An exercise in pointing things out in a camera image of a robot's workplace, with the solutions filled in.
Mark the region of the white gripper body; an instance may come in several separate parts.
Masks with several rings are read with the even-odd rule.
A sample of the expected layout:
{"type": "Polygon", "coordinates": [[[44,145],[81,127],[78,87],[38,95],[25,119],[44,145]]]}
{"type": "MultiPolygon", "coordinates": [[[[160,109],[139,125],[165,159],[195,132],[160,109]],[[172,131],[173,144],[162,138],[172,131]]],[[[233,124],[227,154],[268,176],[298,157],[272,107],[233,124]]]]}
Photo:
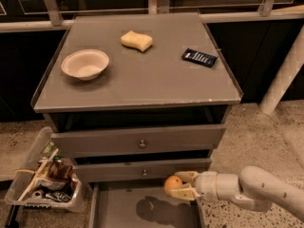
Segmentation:
{"type": "Polygon", "coordinates": [[[217,177],[218,174],[212,171],[206,171],[198,174],[195,179],[195,187],[199,197],[206,202],[218,201],[217,194],[217,177]]]}

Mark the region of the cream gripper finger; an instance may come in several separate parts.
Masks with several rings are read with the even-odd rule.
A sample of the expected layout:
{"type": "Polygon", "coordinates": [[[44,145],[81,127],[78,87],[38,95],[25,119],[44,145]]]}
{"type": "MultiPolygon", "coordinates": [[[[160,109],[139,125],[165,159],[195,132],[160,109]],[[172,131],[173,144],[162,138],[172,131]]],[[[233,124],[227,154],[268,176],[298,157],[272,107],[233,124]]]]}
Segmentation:
{"type": "Polygon", "coordinates": [[[197,190],[189,183],[183,184],[179,187],[172,187],[170,189],[170,195],[173,198],[180,200],[195,200],[200,197],[197,190]]]}
{"type": "Polygon", "coordinates": [[[194,184],[199,173],[197,171],[180,171],[176,172],[175,175],[185,183],[194,184]]]}

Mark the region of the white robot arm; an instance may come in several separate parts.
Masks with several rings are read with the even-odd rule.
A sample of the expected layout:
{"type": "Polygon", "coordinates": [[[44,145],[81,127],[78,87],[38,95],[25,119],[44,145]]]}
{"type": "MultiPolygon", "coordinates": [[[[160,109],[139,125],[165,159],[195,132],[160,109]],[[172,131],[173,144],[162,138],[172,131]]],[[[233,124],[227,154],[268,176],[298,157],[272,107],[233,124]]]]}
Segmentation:
{"type": "Polygon", "coordinates": [[[304,221],[304,191],[256,166],[239,175],[213,171],[181,171],[169,177],[165,193],[180,200],[230,201],[239,208],[266,212],[275,203],[304,221]]]}

